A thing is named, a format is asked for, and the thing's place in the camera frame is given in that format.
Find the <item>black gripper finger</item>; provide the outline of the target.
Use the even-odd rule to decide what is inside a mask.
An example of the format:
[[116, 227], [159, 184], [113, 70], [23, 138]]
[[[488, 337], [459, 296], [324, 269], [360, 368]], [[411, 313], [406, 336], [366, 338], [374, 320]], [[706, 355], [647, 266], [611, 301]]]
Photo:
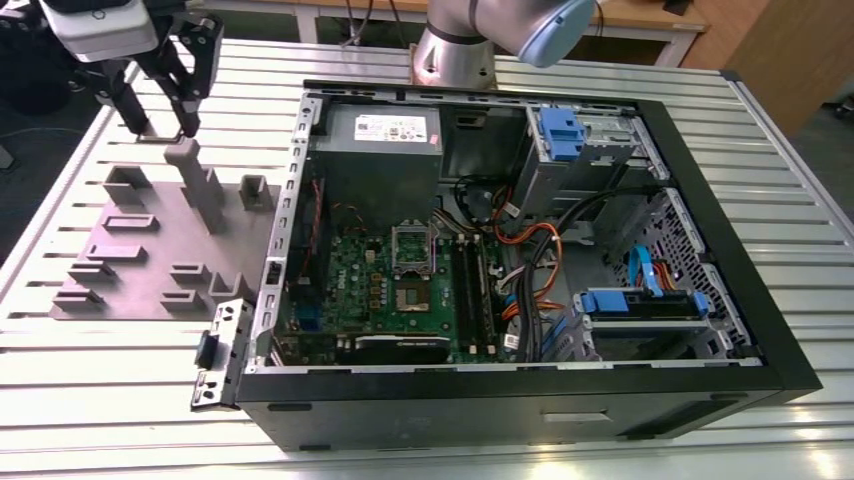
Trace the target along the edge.
[[147, 132], [149, 121], [135, 91], [125, 80], [124, 59], [80, 63], [75, 74], [96, 100], [119, 113], [127, 129], [136, 135]]
[[155, 48], [136, 54], [135, 61], [169, 100], [180, 133], [192, 138], [199, 106], [216, 79], [224, 22], [212, 13], [175, 13], [155, 16], [152, 24]]

